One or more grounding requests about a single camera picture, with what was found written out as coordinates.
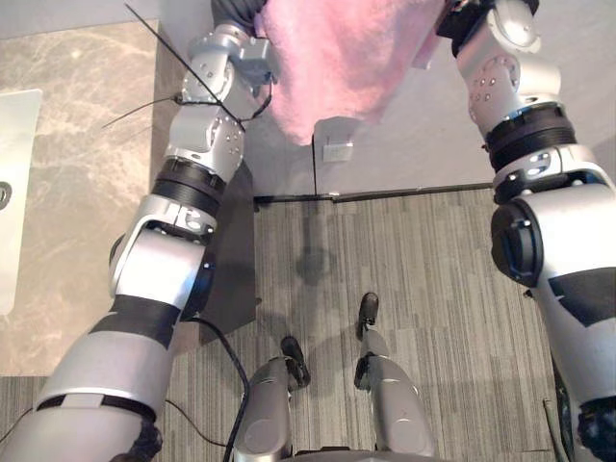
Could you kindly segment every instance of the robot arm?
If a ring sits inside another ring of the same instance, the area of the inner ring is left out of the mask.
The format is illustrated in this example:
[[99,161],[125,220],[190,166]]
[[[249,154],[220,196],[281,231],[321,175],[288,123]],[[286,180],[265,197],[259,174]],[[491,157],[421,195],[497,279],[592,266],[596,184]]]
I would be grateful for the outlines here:
[[112,250],[112,309],[71,347],[1,460],[147,461],[161,447],[173,332],[205,306],[218,206],[277,73],[266,39],[224,22],[192,47],[191,69],[165,164]]
[[537,7],[536,0],[454,2],[439,35],[452,39],[469,113],[496,172],[494,261],[529,287],[548,331],[563,447],[572,461],[611,461],[616,189],[576,141],[558,69],[536,55]]

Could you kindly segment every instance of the gray striped carpet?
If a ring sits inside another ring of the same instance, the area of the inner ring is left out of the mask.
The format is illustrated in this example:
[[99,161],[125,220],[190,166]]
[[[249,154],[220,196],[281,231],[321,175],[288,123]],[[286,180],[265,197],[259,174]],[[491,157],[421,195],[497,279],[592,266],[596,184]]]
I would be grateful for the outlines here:
[[[368,397],[353,388],[361,296],[410,374],[440,455],[460,461],[553,461],[542,400],[552,399],[546,335],[532,300],[490,258],[487,190],[353,203],[276,203],[255,216],[257,321],[229,336],[248,373],[294,334],[313,382],[292,400],[296,449],[373,447]],[[41,379],[0,379],[0,433]],[[241,383],[218,342],[179,357],[168,397],[224,440]],[[167,407],[157,460],[219,460]]]

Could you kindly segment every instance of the white panel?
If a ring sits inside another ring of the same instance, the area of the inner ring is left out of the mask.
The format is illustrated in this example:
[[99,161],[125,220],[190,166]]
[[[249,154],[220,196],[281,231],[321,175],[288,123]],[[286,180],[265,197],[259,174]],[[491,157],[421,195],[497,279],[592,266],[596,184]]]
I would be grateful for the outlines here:
[[[158,0],[127,3],[147,19],[158,17]],[[0,39],[134,20],[124,0],[0,0]]]
[[40,90],[0,94],[0,315],[13,310],[41,98]]

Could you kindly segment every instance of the white wall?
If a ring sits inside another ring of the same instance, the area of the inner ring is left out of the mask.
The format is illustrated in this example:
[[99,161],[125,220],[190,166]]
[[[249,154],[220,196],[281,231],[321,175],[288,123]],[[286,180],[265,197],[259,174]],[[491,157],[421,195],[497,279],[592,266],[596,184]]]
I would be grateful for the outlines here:
[[124,3],[147,19],[159,15],[158,0],[0,0],[0,39],[134,21]]

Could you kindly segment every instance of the marble tile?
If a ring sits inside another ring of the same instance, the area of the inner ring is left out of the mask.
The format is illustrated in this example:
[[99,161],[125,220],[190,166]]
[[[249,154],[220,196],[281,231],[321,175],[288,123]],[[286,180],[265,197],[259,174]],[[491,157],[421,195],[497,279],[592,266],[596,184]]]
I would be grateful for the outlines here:
[[0,91],[38,88],[38,120],[13,311],[0,374],[54,369],[111,306],[109,248],[148,185],[156,40],[138,23],[0,41]]

